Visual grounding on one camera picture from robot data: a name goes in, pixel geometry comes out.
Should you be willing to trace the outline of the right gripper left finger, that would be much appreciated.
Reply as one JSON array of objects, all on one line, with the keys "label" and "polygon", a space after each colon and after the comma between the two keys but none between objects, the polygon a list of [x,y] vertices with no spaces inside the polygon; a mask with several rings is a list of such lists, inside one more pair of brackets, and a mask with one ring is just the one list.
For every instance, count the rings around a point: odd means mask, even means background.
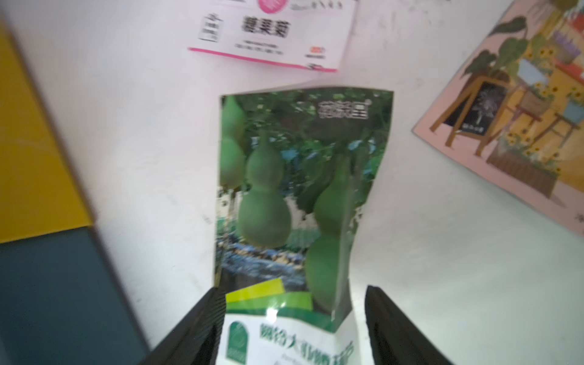
[{"label": "right gripper left finger", "polygon": [[227,308],[225,295],[224,290],[211,288],[141,363],[215,364]]}]

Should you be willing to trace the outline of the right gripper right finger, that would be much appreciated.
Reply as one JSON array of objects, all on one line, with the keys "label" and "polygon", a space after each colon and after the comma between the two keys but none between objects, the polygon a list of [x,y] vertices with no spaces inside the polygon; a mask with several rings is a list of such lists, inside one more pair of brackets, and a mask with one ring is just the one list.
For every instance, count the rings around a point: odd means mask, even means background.
[{"label": "right gripper right finger", "polygon": [[367,287],[364,308],[375,364],[453,364],[381,288]]}]

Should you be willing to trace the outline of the orange seed bag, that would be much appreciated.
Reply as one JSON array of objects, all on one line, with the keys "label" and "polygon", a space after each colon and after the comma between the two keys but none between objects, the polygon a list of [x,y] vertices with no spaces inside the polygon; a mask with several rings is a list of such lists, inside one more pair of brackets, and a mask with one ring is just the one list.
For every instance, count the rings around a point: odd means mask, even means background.
[{"label": "orange seed bag", "polygon": [[413,129],[583,233],[583,3],[514,1]]}]

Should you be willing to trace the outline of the teal drawer cabinet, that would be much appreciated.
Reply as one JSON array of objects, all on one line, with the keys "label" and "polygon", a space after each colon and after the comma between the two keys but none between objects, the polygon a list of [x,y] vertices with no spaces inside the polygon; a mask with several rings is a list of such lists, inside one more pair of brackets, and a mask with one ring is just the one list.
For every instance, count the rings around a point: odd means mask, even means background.
[{"label": "teal drawer cabinet", "polygon": [[1,362],[137,364],[148,347],[8,27],[1,28]]}]

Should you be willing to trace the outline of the chrysanthemum seed bag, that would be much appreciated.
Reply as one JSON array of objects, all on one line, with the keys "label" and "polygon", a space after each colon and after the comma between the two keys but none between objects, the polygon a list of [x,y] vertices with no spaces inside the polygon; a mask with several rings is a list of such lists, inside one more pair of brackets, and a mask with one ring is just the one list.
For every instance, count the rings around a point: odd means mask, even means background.
[{"label": "chrysanthemum seed bag", "polygon": [[336,72],[356,1],[200,1],[190,50],[288,68]]}]

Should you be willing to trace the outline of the green gourd seed bag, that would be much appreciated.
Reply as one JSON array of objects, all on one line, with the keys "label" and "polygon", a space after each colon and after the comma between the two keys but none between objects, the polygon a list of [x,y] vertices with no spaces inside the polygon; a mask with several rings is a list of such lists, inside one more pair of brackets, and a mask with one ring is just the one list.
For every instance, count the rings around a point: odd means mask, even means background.
[{"label": "green gourd seed bag", "polygon": [[219,364],[358,364],[349,266],[394,94],[307,88],[221,98]]}]

